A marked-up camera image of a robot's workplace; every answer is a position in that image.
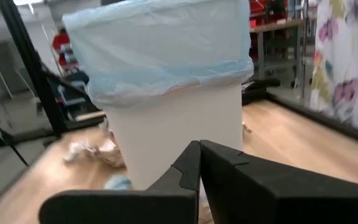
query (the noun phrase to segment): wooden floor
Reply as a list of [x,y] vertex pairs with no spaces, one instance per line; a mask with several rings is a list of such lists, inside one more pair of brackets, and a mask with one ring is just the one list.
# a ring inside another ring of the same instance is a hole
[[[273,103],[243,108],[252,134],[244,152],[358,183],[358,142]],[[49,196],[68,189],[100,189],[115,172],[107,165],[81,160],[66,166],[67,152],[52,146],[38,163],[0,199],[0,224],[38,223],[37,214]]]

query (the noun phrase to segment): trash can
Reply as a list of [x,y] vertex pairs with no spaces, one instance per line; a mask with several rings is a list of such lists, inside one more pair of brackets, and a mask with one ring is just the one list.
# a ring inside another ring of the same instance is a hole
[[254,72],[248,0],[123,1],[63,22],[135,189],[192,140],[241,150],[241,82]]

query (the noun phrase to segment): light blue plastic bag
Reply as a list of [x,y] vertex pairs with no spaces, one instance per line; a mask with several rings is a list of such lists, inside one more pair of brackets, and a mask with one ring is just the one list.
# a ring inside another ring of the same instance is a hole
[[190,86],[252,76],[248,0],[132,0],[65,15],[88,94],[127,108]]

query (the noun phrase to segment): floral curtain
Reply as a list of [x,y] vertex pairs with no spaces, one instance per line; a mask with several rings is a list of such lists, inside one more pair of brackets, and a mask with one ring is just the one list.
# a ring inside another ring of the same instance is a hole
[[358,0],[320,0],[310,106],[358,128]]

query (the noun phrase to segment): trash bag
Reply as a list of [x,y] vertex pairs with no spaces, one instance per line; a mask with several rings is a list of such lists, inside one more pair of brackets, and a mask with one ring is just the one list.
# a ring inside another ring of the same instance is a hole
[[103,109],[254,72],[248,0],[131,0],[64,15],[71,47]]

